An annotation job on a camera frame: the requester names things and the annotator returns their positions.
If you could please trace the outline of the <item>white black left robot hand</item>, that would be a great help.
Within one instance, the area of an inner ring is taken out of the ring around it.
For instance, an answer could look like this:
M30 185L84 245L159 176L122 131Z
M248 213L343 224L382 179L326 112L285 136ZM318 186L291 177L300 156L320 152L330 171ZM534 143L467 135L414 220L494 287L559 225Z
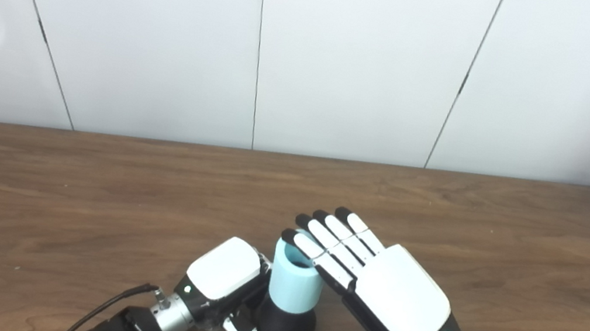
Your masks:
M169 313L159 316L163 331L195 327L215 331L260 331L251 310L263 301L271 262L239 237L230 237L199 256L169 297Z

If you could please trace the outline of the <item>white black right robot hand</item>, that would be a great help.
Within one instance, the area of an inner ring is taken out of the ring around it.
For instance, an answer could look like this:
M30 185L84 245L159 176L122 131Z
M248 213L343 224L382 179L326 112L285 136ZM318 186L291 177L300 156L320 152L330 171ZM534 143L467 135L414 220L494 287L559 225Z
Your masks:
M345 206L296 216L281 239L312 263L365 331L460 331L445 292L399 244Z

